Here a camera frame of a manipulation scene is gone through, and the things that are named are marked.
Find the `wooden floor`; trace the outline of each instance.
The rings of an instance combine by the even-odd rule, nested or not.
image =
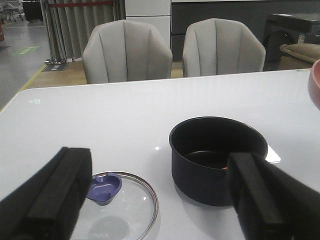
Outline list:
[[[45,71],[45,65],[20,89],[60,87],[87,84],[81,61],[69,62],[64,71]],[[172,64],[171,78],[182,78],[182,63]]]

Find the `chair backrest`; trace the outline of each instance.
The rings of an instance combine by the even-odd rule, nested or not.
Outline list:
[[[88,84],[167,79],[172,53],[153,25],[119,20],[94,28],[82,62]]]
[[[185,77],[260,72],[266,50],[241,22],[211,18],[186,31],[182,63]]]

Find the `table surface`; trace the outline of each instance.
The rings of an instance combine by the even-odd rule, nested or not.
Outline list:
[[[320,192],[320,111],[308,93],[309,74],[285,70],[22,91],[0,113],[0,199],[62,146],[89,148],[94,173],[130,172],[153,186],[159,215],[147,239],[243,240],[233,207],[197,203],[175,187],[169,133],[199,116],[244,122],[281,157],[279,168]]]

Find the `black saucepan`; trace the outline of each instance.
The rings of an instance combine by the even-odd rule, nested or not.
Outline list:
[[[268,144],[252,127],[228,118],[203,116],[185,120],[169,136],[172,177],[193,200],[230,206],[225,177],[229,153],[253,153],[265,158]]]

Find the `purple lid knob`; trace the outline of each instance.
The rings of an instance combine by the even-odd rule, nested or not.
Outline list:
[[[121,177],[113,172],[96,174],[92,179],[87,198],[99,205],[107,205],[111,203],[121,186]]]

